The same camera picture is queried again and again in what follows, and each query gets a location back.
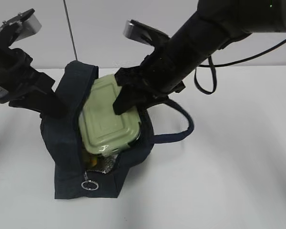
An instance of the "metal rod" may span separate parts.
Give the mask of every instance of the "metal rod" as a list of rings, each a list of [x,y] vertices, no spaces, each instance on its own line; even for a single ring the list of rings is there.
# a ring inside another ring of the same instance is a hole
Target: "metal rod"
[[[72,29],[71,29],[71,23],[70,23],[70,18],[69,18],[69,13],[68,13],[68,9],[67,9],[66,0],[63,0],[63,5],[64,5],[65,12],[66,12],[66,17],[67,17],[67,22],[68,22],[68,27],[69,27],[69,32],[70,32],[70,37],[71,37],[71,41],[72,41],[72,46],[73,46],[75,59],[78,60],[77,59],[77,52],[76,52],[76,48],[75,48],[75,43],[74,43],[74,38],[73,38],[73,33],[72,33]]]

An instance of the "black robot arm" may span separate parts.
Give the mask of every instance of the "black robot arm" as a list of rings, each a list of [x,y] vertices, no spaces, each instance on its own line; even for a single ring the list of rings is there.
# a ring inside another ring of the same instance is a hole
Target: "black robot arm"
[[[155,50],[140,66],[116,73],[123,88],[113,104],[115,113],[162,103],[182,91],[182,80],[215,51],[254,32],[286,32],[286,0],[199,0],[197,11],[172,38],[131,21],[126,37]]]

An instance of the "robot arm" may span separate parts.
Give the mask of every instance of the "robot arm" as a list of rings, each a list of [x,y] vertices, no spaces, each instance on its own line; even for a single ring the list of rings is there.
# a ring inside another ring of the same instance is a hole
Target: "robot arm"
[[[132,28],[126,36],[153,41],[157,31],[135,23],[132,26],[141,26],[141,32]],[[170,93],[180,92],[182,80],[215,51],[254,32],[286,32],[286,0],[199,0],[197,11],[172,38],[158,32],[161,42],[149,42],[155,51],[140,66],[117,72],[123,89],[113,105],[116,114],[133,105],[146,108],[161,103]],[[133,78],[136,84],[130,85]]]
[[[0,103],[60,118],[67,108],[52,90],[54,80],[33,69],[32,58],[23,50],[9,48],[38,32],[41,25],[33,13],[20,13],[0,27]],[[122,86],[113,104],[115,113],[165,102],[169,94],[185,88],[182,80],[215,51],[254,32],[286,32],[286,0],[199,0],[197,11],[172,38],[128,22],[125,36],[155,50],[140,66],[115,74]]]

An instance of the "metal ring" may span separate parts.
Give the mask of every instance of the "metal ring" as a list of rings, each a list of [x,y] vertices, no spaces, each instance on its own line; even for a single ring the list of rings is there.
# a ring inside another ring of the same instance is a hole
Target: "metal ring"
[[[85,187],[86,184],[88,183],[91,183],[91,184],[94,184],[96,187],[95,188],[88,188],[88,187]],[[82,188],[87,190],[87,191],[95,191],[95,190],[98,190],[99,189],[99,184],[96,183],[95,181],[93,180],[86,180],[84,182],[82,182]]]

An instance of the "wire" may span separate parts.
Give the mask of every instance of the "wire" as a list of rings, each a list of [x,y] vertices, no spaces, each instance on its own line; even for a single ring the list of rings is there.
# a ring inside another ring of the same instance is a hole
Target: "wire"
[[[216,89],[217,89],[217,75],[216,75],[216,68],[213,64],[213,60],[212,60],[212,56],[209,56],[208,58],[209,60],[209,65],[210,65],[210,68],[211,68],[211,72],[212,72],[212,80],[213,80],[213,90],[211,92],[205,90],[204,88],[202,88],[202,86],[200,86],[198,80],[197,80],[197,69],[195,70],[195,77],[194,77],[194,83],[195,83],[195,86],[197,87],[197,89],[199,91],[201,91],[202,93],[204,94],[213,94]]]
[[[250,60],[253,60],[253,59],[256,59],[260,56],[263,56],[267,53],[270,53],[272,51],[274,51],[275,49],[281,47],[282,45],[286,44],[286,39],[283,40],[282,42],[280,42],[279,44],[273,46],[272,48],[264,51],[264,52],[261,52],[257,55],[254,55],[254,56],[251,56],[251,57],[248,57],[248,58],[245,58],[245,59],[242,59],[242,60],[239,60],[239,61],[235,61],[235,62],[230,62],[230,63],[224,63],[224,64],[217,64],[217,65],[214,65],[216,68],[220,68],[220,67],[227,67],[227,66],[231,66],[231,65],[234,65],[234,64],[238,64],[238,63],[243,63],[243,62],[247,62],[247,61],[250,61]],[[205,65],[205,64],[201,64],[199,67],[202,67],[202,68],[210,68],[211,66],[210,65]]]
[[[71,29],[71,23],[70,23],[70,18],[69,18],[69,13],[68,13],[68,9],[67,9],[66,0],[63,0],[63,6],[64,6],[65,12],[66,12],[66,17],[67,17],[67,22],[68,22],[70,37],[71,37],[72,46],[73,46],[73,51],[74,51],[74,56],[75,56],[75,59],[78,60],[78,59],[77,59],[76,48],[75,48],[75,43],[74,43],[74,38],[73,38],[73,34],[72,34],[72,29]]]

